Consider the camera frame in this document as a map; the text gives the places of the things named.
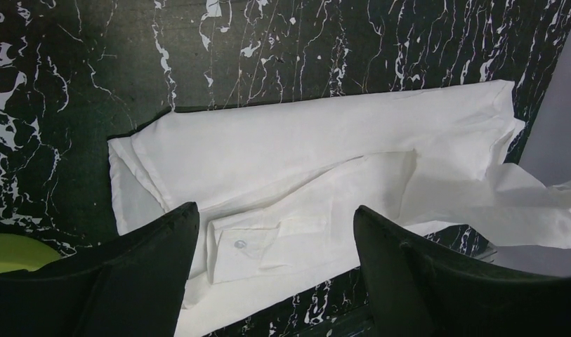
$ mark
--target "black marble table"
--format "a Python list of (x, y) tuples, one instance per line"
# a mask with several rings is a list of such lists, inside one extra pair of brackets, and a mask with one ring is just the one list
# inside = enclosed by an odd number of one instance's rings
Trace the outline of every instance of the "black marble table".
[[(0, 0), (0, 230), (65, 255), (117, 236), (106, 140), (167, 110), (507, 79), (517, 162), (570, 27), (571, 0)], [(351, 270), (214, 336), (351, 336), (367, 301)]]

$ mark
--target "white fabric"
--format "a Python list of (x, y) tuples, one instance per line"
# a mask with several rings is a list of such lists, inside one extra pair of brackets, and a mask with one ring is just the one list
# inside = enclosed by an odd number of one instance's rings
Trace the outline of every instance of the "white fabric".
[(571, 185), (548, 190), (501, 165), (524, 126), (512, 88), (168, 114), (109, 141), (118, 232), (197, 202), (177, 336), (204, 335), (357, 267), (361, 204), (418, 234), (469, 223), (497, 245), (571, 247)]

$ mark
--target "garment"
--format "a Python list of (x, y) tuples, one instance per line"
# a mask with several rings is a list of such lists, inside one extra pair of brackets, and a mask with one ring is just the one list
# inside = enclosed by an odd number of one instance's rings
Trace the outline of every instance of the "garment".
[(197, 202), (201, 229), (176, 334), (209, 333), (357, 267), (361, 204), (419, 234), (452, 225), (415, 219), (468, 206), (453, 187), (477, 194), (503, 162), (524, 127), (512, 88), (492, 81), (170, 113), (109, 141), (118, 231)]

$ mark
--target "folded white shirt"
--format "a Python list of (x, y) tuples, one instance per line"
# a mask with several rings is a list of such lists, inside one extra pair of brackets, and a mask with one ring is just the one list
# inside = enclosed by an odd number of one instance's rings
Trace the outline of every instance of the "folded white shirt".
[[(357, 267), (361, 204), (419, 234), (469, 223), (495, 244), (571, 245), (539, 222), (538, 234), (518, 233), (531, 225), (519, 222), (529, 208), (515, 191), (529, 186), (542, 198), (529, 201), (544, 205), (571, 194), (548, 197), (518, 166), (500, 165), (524, 126), (512, 88), (492, 81), (170, 113), (109, 141), (118, 232), (198, 203), (179, 336), (209, 333)], [(518, 215), (495, 212), (502, 205)], [(562, 232), (571, 234), (568, 219)]]

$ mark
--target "white shirt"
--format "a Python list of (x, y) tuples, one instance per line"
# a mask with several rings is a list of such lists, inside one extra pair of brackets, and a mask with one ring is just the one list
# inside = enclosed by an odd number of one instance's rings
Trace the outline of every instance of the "white shirt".
[[(511, 242), (514, 228), (486, 220), (504, 178), (527, 175), (499, 166), (524, 126), (512, 88), (492, 81), (170, 113), (109, 141), (118, 232), (197, 202), (179, 336), (209, 333), (357, 267), (361, 204), (419, 234), (470, 223)], [(524, 241), (564, 244), (554, 234)]]

